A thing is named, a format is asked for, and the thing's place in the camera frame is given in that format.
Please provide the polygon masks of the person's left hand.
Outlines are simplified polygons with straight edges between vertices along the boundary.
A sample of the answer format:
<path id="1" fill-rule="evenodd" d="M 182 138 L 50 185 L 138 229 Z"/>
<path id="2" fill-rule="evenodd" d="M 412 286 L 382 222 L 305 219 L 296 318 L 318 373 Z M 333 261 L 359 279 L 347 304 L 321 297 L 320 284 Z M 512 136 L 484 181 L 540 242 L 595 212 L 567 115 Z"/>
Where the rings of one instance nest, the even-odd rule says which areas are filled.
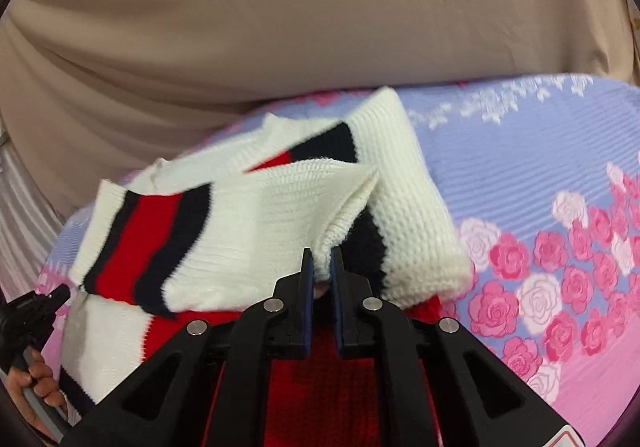
<path id="1" fill-rule="evenodd" d="M 44 361 L 40 352 L 31 349 L 29 352 L 32 363 L 26 371 L 12 367 L 6 377 L 6 389 L 23 418 L 38 431 L 53 439 L 47 426 L 40 420 L 35 409 L 25 397 L 26 389 L 32 389 L 35 394 L 52 408 L 67 415 L 65 396 L 55 381 L 52 369 Z"/>

